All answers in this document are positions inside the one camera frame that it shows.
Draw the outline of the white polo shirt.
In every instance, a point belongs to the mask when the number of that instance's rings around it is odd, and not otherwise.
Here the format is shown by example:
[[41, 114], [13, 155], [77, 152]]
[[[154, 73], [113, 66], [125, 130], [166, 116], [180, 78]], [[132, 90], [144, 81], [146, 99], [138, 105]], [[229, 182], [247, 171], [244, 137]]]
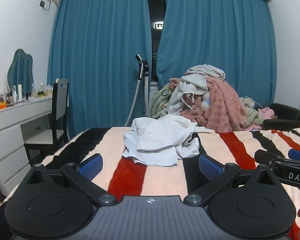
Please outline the white polo shirt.
[[215, 131], [179, 115], [135, 118], [130, 131], [124, 134], [122, 156], [146, 166], [174, 167], [179, 159], [199, 154], [199, 139], [194, 133], [213, 134]]

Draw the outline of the small pink clothes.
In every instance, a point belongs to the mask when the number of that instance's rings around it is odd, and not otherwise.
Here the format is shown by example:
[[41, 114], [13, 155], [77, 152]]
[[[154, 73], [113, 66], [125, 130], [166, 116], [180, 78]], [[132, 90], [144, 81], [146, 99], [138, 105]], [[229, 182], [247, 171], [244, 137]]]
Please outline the small pink clothes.
[[272, 119], [274, 115], [275, 115], [274, 111], [269, 107], [258, 109], [258, 116], [263, 120]]

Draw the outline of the black chair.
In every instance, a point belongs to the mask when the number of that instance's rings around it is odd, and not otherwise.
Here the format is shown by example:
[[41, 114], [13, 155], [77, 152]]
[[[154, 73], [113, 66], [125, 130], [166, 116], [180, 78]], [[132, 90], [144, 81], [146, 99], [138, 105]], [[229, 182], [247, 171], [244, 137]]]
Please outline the black chair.
[[35, 129], [25, 135], [24, 147], [31, 166], [34, 161], [30, 150], [44, 152], [58, 150], [61, 143], [69, 142], [67, 135], [67, 105], [68, 105], [69, 82], [67, 79], [56, 79], [52, 91], [52, 117], [50, 129]]

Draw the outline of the pink fluffy blanket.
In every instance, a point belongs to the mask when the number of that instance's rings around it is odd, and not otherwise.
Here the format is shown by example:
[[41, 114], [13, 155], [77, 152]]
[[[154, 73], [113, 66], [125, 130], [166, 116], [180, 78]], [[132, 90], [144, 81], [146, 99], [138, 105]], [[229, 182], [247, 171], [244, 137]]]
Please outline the pink fluffy blanket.
[[217, 132], [241, 131], [247, 113], [237, 92], [226, 81], [206, 76], [207, 92], [182, 96], [179, 115]]

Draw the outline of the white dresser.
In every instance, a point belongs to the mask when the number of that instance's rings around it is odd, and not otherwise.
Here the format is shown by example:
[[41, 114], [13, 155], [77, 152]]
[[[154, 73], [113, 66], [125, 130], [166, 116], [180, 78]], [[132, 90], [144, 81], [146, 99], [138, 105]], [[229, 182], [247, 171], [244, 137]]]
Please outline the white dresser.
[[0, 192], [8, 195], [31, 166], [24, 147], [21, 125], [52, 112], [52, 97], [30, 98], [0, 110]]

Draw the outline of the green patterned blanket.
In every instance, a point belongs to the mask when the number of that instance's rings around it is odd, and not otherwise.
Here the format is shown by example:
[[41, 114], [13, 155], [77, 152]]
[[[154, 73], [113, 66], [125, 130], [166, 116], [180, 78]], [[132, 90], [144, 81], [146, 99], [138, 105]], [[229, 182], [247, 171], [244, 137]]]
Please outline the green patterned blanket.
[[151, 117], [154, 119], [160, 118], [160, 115], [163, 110], [168, 105], [168, 101], [175, 89], [175, 86], [172, 82], [169, 82], [168, 84], [164, 85], [164, 87], [157, 91], [152, 96], [152, 109], [151, 109]]

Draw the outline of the cream hooded garment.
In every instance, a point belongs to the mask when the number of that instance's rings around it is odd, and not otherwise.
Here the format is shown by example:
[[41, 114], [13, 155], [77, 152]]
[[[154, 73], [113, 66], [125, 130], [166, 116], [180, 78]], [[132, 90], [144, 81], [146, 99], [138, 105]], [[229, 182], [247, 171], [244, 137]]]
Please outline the cream hooded garment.
[[184, 109], [193, 110], [194, 97], [208, 92], [207, 77], [225, 80], [225, 72], [209, 64], [189, 68], [171, 94], [167, 113], [178, 115]]

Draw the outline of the white cosmetic bottle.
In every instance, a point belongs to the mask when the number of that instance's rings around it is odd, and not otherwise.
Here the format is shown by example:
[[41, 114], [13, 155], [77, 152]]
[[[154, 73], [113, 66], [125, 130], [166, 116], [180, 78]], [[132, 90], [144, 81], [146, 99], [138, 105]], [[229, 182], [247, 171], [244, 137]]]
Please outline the white cosmetic bottle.
[[23, 87], [22, 84], [18, 84], [18, 102], [23, 101]]

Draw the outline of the wavy blue mirror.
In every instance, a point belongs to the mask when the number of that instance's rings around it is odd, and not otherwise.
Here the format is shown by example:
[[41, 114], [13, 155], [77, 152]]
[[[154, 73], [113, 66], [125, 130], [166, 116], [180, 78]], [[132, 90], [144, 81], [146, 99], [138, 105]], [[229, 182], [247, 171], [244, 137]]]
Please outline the wavy blue mirror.
[[32, 67], [33, 57], [21, 48], [17, 49], [7, 72], [7, 84], [10, 91], [14, 86], [18, 90], [18, 85], [22, 85], [23, 97], [32, 93], [34, 86]]

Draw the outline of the garment steamer stand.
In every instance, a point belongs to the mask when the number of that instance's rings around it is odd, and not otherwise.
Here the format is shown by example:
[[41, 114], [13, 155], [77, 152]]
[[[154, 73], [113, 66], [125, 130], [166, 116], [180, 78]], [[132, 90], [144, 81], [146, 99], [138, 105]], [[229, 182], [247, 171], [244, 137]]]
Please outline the garment steamer stand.
[[148, 110], [149, 110], [149, 65], [146, 60], [143, 60], [139, 54], [136, 54], [135, 59], [137, 60], [139, 64], [139, 72], [138, 72], [138, 78], [136, 83], [136, 88], [134, 92], [133, 102], [129, 111], [129, 115], [126, 119], [126, 122], [124, 124], [125, 127], [128, 126], [130, 119], [132, 117], [136, 100], [138, 97], [140, 84], [143, 81], [143, 101], [144, 101], [144, 110], [145, 110], [145, 116], [148, 116]]

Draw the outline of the left blue curtain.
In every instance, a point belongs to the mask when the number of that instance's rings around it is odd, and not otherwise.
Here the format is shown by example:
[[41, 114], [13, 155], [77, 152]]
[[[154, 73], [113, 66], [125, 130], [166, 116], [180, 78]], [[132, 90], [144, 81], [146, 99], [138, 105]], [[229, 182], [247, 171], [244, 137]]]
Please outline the left blue curtain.
[[61, 0], [47, 82], [69, 81], [70, 137], [144, 116], [136, 55], [150, 61], [148, 0]]

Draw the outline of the blue curtain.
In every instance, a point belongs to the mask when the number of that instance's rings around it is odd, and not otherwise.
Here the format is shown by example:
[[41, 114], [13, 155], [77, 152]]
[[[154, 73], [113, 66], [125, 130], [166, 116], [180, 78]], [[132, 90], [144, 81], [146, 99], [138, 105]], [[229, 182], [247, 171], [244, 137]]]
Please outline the blue curtain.
[[47, 82], [69, 81], [70, 137], [144, 116], [136, 55], [150, 61], [148, 0], [61, 0]]
[[274, 101], [277, 61], [267, 0], [166, 0], [157, 52], [159, 85], [210, 64], [239, 96], [261, 106]]

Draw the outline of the right blue curtain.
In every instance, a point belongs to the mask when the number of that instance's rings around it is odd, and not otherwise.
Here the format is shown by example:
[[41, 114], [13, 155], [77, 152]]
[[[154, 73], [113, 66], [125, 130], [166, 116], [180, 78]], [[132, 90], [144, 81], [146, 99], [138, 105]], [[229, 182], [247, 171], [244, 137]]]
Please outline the right blue curtain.
[[261, 106], [274, 101], [277, 61], [267, 0], [166, 0], [157, 52], [159, 85], [210, 64], [239, 96]]

